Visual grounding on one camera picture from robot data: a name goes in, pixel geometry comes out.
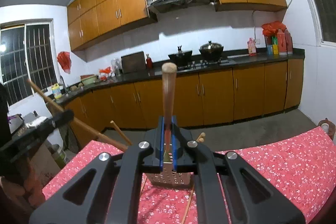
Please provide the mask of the person's hand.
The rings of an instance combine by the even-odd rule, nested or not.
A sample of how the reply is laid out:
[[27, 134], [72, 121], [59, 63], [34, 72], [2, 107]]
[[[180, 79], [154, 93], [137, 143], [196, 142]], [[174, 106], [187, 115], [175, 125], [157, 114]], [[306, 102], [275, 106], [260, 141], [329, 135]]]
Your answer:
[[14, 214], [29, 217], [33, 210], [45, 202], [46, 198], [42, 192], [42, 184], [30, 160], [19, 162], [17, 168], [20, 178], [22, 178], [22, 172], [24, 173], [23, 182], [17, 184], [1, 176], [1, 189], [7, 198], [6, 203], [10, 205]]

